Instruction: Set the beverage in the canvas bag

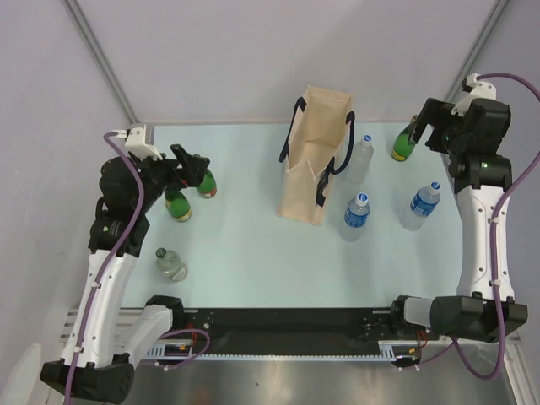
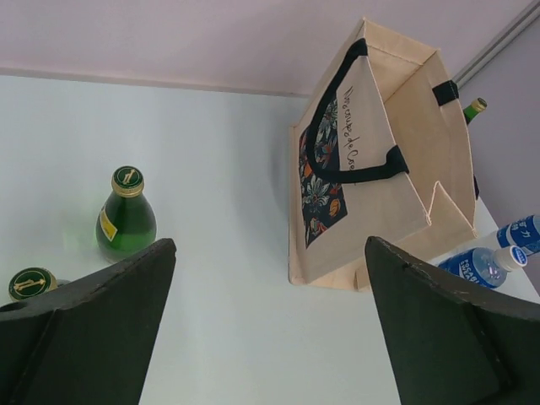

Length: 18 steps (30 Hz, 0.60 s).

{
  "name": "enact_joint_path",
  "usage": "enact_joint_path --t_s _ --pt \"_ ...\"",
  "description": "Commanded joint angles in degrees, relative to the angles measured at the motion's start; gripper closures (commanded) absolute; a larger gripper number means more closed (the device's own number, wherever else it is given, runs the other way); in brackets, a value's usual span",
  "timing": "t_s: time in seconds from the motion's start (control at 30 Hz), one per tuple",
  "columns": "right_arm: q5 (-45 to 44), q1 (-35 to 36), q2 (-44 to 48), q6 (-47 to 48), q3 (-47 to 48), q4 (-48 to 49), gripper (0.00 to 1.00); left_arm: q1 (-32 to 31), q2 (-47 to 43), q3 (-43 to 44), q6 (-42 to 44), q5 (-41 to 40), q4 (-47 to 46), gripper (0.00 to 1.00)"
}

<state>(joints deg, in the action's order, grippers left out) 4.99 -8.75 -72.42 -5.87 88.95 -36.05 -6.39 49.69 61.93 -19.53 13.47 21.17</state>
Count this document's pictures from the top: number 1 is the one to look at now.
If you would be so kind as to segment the green glass bottle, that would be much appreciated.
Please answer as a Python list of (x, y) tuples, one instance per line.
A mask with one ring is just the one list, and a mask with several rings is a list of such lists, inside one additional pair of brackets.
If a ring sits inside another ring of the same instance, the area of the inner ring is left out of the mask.
[(410, 126), (407, 125), (396, 137), (391, 151), (394, 160), (406, 161), (413, 153), (416, 144), (409, 141)]

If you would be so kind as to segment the green bottle orange label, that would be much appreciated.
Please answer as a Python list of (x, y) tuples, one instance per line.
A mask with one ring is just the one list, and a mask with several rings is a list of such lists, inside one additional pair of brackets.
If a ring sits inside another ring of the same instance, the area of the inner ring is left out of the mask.
[(197, 193), (203, 198), (212, 198), (217, 192), (217, 182), (210, 169), (206, 169), (200, 185), (197, 187)]

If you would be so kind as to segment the clear unlabelled water bottle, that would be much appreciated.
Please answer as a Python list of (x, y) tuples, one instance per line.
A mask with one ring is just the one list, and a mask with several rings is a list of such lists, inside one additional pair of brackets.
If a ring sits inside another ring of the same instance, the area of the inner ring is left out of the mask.
[(364, 135), (353, 148), (345, 179), (355, 186), (363, 184), (374, 155), (372, 137)]

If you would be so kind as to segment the blue label water bottle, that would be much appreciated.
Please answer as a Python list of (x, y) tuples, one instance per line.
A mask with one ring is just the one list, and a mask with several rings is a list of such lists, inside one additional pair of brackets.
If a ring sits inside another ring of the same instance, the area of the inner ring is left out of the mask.
[(402, 226), (408, 231), (419, 230), (440, 202), (440, 183), (431, 182), (421, 187), (404, 208)]
[(365, 231), (370, 216), (370, 199), (367, 193), (360, 192), (345, 208), (341, 222), (340, 235), (345, 241), (357, 241)]

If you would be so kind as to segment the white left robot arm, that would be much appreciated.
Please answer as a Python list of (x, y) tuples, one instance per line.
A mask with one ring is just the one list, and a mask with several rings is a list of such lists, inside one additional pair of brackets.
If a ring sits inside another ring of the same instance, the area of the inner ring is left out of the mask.
[(181, 299), (155, 295), (128, 330), (115, 336), (127, 282), (149, 230), (146, 213), (164, 192), (199, 186), (210, 164), (179, 144), (170, 149), (171, 159), (120, 154), (101, 167), (84, 294), (60, 358), (44, 363), (40, 373), (66, 403), (74, 398), (123, 403), (135, 369), (154, 343), (185, 331)]

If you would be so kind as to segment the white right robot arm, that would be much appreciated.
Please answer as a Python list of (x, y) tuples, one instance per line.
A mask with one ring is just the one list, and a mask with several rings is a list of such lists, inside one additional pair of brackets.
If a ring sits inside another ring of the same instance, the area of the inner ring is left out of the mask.
[(425, 299), (401, 295), (393, 301), (389, 327), (398, 338), (417, 330), (499, 343), (527, 322), (526, 305), (515, 301), (506, 258), (506, 218), (511, 162), (498, 153), (510, 126), (510, 107), (476, 98), (463, 112), (429, 98), (410, 129), (417, 143), (432, 127), (426, 146), (448, 156), (448, 173), (462, 222), (462, 270), (456, 294)]

